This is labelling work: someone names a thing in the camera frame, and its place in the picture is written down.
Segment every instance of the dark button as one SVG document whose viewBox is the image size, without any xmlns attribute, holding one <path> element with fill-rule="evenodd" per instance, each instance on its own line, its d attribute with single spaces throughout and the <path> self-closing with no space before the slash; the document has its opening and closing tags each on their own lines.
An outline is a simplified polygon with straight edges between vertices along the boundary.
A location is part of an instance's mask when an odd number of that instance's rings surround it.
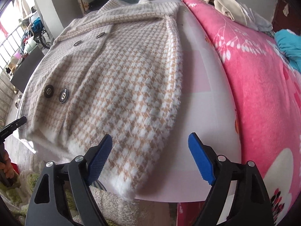
<svg viewBox="0 0 301 226">
<path fill-rule="evenodd" d="M 102 32 L 102 33 L 100 33 L 96 38 L 98 39 L 98 38 L 104 36 L 105 34 L 106 34 L 106 32 Z"/>
<path fill-rule="evenodd" d="M 74 43 L 74 47 L 76 47 L 76 46 L 78 46 L 79 44 L 81 44 L 82 43 L 82 40 L 79 40 L 79 41 L 77 41 L 76 43 Z"/>
<path fill-rule="evenodd" d="M 51 98 L 52 95 L 53 95 L 53 92 L 54 92 L 53 85 L 47 85 L 47 86 L 44 88 L 44 96 L 45 96 L 46 98 Z"/>
<path fill-rule="evenodd" d="M 60 96 L 58 97 L 58 100 L 62 104 L 67 101 L 68 97 L 69 97 L 69 91 L 67 89 L 64 89 L 63 91 L 61 91 Z"/>
</svg>

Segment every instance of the metal railing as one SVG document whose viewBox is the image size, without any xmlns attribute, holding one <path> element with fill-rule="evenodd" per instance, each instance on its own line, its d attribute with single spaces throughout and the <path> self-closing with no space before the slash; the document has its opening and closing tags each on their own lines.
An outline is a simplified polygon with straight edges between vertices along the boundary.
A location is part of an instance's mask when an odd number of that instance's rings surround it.
<svg viewBox="0 0 301 226">
<path fill-rule="evenodd" d="M 23 33 L 24 31 L 19 25 L 0 43 L 0 128 L 5 126 L 14 96 L 14 86 L 10 83 L 10 76 L 6 72 L 6 67 L 10 62 L 11 56 L 20 48 Z"/>
</svg>

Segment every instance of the red object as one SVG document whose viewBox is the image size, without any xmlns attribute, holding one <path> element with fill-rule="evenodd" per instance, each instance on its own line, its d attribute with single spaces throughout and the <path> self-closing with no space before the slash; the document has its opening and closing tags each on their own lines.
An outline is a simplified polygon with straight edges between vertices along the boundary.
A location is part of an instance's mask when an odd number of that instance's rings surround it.
<svg viewBox="0 0 301 226">
<path fill-rule="evenodd" d="M 14 163 L 11 163 L 11 164 L 12 164 L 12 166 L 13 166 L 13 169 L 16 171 L 16 173 L 17 173 L 18 175 L 20 175 L 20 172 L 19 172 L 19 169 L 18 169 L 17 164 L 14 164 Z"/>
<path fill-rule="evenodd" d="M 204 204 L 204 201 L 178 203 L 177 226 L 192 226 Z"/>
<path fill-rule="evenodd" d="M 27 37 L 23 40 L 24 44 L 26 44 L 27 40 L 28 40 Z"/>
<path fill-rule="evenodd" d="M 8 37 L 8 32 L 6 31 L 6 29 L 3 27 L 3 25 L 0 22 L 0 31 L 4 34 L 5 38 L 7 39 Z"/>
</svg>

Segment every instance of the white cloth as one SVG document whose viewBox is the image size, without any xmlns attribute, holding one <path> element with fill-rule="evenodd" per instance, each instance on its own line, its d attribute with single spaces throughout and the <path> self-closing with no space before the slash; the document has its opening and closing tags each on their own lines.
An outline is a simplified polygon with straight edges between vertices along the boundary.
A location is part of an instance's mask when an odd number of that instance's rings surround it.
<svg viewBox="0 0 301 226">
<path fill-rule="evenodd" d="M 146 200 L 124 201 L 119 196 L 90 186 L 95 202 L 104 218 L 124 226 L 170 226 L 169 205 Z M 73 218 L 82 224 L 79 216 Z"/>
<path fill-rule="evenodd" d="M 26 86 L 19 115 L 27 123 L 19 138 L 73 159 L 110 134 L 113 149 L 101 177 L 121 196 L 134 198 L 179 107 L 178 8 L 175 2 L 123 6 L 110 0 L 98 13 L 74 20 Z M 54 87 L 51 98 L 43 95 L 48 84 Z M 63 89 L 70 95 L 61 104 Z"/>
<path fill-rule="evenodd" d="M 15 0 L 14 7 L 20 13 L 21 19 L 24 19 L 27 15 L 31 14 L 30 8 L 26 0 Z"/>
<path fill-rule="evenodd" d="M 254 29 L 255 31 L 271 31 L 273 25 L 261 17 L 258 13 L 252 11 L 245 4 L 236 0 L 203 0 L 206 3 L 213 1 L 214 7 L 223 15 L 229 17 L 232 21 Z"/>
</svg>

